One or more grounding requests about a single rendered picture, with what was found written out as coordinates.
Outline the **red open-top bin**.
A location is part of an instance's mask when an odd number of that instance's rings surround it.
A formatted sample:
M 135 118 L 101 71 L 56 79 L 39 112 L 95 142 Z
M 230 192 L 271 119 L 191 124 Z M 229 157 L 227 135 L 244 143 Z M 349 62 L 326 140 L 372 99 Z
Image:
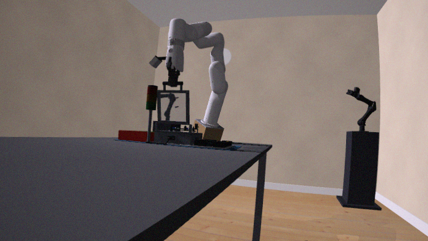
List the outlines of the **red open-top bin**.
M 127 140 L 127 141 L 146 142 L 147 132 L 119 130 L 118 139 Z M 150 141 L 154 141 L 154 132 L 151 132 Z

